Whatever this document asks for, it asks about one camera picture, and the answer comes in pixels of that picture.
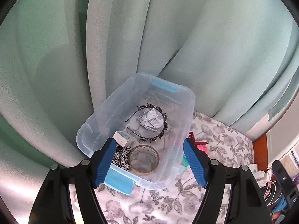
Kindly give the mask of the mint green curtain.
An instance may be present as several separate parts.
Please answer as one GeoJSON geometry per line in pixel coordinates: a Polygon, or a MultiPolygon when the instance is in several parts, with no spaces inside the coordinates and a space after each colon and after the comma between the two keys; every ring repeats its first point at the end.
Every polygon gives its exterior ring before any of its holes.
{"type": "Polygon", "coordinates": [[[281,0],[17,0],[1,24],[1,116],[40,164],[77,162],[76,131],[137,72],[245,133],[298,88],[298,26],[281,0]]]}

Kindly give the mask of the grey floral blanket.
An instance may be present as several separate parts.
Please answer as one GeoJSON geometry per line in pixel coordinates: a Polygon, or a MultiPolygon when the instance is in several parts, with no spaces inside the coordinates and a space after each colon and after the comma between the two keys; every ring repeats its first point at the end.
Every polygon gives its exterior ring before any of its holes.
{"type": "MultiPolygon", "coordinates": [[[[207,141],[211,159],[235,168],[253,163],[252,141],[224,123],[194,112],[191,131],[196,140],[207,141]]],[[[108,223],[191,223],[205,189],[187,168],[163,190],[134,186],[128,196],[102,184],[95,193],[108,223]]]]}

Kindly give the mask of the white power strip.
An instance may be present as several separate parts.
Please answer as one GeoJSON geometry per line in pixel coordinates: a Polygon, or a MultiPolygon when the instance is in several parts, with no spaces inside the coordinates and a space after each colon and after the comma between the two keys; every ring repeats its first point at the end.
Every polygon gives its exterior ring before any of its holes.
{"type": "Polygon", "coordinates": [[[272,171],[268,170],[267,172],[265,172],[263,170],[258,170],[258,165],[255,163],[250,164],[248,167],[251,170],[259,188],[265,187],[271,180],[272,171]]]}

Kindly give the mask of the small white box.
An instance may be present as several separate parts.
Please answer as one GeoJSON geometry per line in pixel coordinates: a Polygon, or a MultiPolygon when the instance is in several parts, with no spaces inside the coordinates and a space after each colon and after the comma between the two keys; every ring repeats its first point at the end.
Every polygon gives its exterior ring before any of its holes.
{"type": "Polygon", "coordinates": [[[126,131],[116,131],[112,137],[121,147],[133,145],[137,139],[126,131]]]}

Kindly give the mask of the white paper ball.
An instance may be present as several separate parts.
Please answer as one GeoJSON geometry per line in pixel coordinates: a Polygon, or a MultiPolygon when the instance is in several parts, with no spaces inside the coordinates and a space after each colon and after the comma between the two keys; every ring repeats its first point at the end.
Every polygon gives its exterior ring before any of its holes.
{"type": "Polygon", "coordinates": [[[154,108],[145,108],[143,113],[137,118],[137,121],[146,130],[158,131],[164,126],[164,118],[162,114],[154,108]]]}

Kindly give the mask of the black beaded headband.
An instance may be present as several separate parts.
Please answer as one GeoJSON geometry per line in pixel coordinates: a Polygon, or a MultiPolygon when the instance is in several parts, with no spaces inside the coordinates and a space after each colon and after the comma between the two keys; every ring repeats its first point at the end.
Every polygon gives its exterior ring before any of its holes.
{"type": "Polygon", "coordinates": [[[136,119],[139,124],[146,130],[152,132],[160,132],[153,137],[144,137],[130,129],[128,126],[126,126],[126,128],[131,133],[138,136],[139,140],[143,142],[149,141],[151,143],[156,141],[157,139],[161,139],[164,136],[165,131],[168,131],[167,114],[163,112],[163,109],[160,106],[155,106],[154,104],[147,103],[146,105],[139,105],[137,107],[137,110],[125,122],[129,122],[130,119],[139,111],[142,111],[142,115],[140,115],[136,119]]]}

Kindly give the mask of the clear plastic storage bin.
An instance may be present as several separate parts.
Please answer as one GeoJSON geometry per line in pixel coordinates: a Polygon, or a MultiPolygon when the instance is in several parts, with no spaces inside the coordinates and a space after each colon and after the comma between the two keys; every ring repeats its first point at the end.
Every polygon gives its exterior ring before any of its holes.
{"type": "Polygon", "coordinates": [[[125,171],[114,164],[110,166],[104,183],[126,195],[130,195],[134,186],[148,190],[162,190],[170,185],[182,172],[182,144],[189,134],[195,106],[195,94],[185,86],[171,83],[148,73],[137,73],[121,84],[80,127],[76,135],[76,144],[83,154],[91,157],[100,150],[106,140],[116,131],[126,131],[137,141],[130,147],[149,145],[157,150],[160,162],[157,169],[142,175],[125,171]],[[143,128],[136,120],[142,111],[125,122],[139,105],[154,104],[167,114],[168,131],[161,139],[143,142],[131,133],[126,126],[144,137],[156,136],[160,131],[152,132],[143,128]]]}

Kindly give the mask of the beige quilted lace cover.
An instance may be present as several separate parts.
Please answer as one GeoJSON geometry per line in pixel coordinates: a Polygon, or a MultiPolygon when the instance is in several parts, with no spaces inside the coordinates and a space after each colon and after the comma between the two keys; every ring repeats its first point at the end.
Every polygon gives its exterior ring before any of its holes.
{"type": "Polygon", "coordinates": [[[291,178],[298,175],[298,141],[291,146],[286,154],[283,155],[280,162],[291,178]]]}

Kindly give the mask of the pink hair roller clip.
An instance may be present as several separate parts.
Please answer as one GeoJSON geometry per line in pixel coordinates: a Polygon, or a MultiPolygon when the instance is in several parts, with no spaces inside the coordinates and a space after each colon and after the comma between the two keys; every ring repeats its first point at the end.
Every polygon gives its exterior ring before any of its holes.
{"type": "Polygon", "coordinates": [[[197,147],[197,149],[198,149],[199,151],[203,151],[203,152],[205,152],[206,154],[208,154],[208,148],[207,148],[206,145],[198,144],[198,145],[196,145],[196,147],[197,147]]]}

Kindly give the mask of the brown packing tape roll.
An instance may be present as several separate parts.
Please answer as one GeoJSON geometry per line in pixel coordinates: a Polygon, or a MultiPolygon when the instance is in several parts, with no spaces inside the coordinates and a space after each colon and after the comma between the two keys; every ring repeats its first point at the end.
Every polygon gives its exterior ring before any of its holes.
{"type": "Polygon", "coordinates": [[[149,145],[134,147],[128,157],[132,171],[145,175],[157,169],[160,156],[157,150],[149,145]]]}

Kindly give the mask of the dark red claw clip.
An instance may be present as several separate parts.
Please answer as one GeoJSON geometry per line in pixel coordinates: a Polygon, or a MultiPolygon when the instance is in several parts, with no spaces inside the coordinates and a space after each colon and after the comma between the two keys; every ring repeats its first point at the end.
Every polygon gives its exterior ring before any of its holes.
{"type": "Polygon", "coordinates": [[[196,146],[198,146],[198,145],[205,146],[205,145],[208,144],[207,142],[204,142],[204,141],[196,141],[196,140],[195,140],[194,133],[193,133],[192,131],[189,132],[189,138],[192,140],[192,142],[193,142],[196,146]]]}

